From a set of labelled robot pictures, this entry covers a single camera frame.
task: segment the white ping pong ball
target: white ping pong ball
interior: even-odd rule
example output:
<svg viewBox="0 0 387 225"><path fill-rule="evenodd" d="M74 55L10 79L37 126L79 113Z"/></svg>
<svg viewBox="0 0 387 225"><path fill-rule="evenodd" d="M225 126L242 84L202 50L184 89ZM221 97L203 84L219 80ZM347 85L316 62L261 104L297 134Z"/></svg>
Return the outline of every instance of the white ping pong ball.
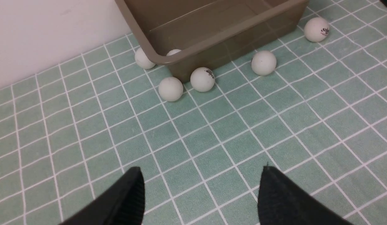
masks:
<svg viewBox="0 0 387 225"><path fill-rule="evenodd" d="M200 67L194 70L191 74L191 85L199 92L210 91L214 86L215 77L213 72L206 68Z"/></svg>
<svg viewBox="0 0 387 225"><path fill-rule="evenodd" d="M182 96L184 87L175 77L166 77L159 84L160 97L168 102L177 101Z"/></svg>
<svg viewBox="0 0 387 225"><path fill-rule="evenodd" d="M179 53L181 50L179 49L173 49L171 51L169 51L169 53L167 53L166 56L171 56L171 55L174 55L175 53Z"/></svg>
<svg viewBox="0 0 387 225"><path fill-rule="evenodd" d="M148 70L153 68L156 64L151 62L148 57L146 57L146 54L143 52L142 48L139 48L135 53L135 62L140 66L142 69Z"/></svg>
<svg viewBox="0 0 387 225"><path fill-rule="evenodd" d="M253 56L251 66L255 74L266 76L275 70L277 59L270 51L259 51Z"/></svg>
<svg viewBox="0 0 387 225"><path fill-rule="evenodd" d="M321 17L313 18L306 23L304 33L309 41L320 42L328 36L329 24Z"/></svg>

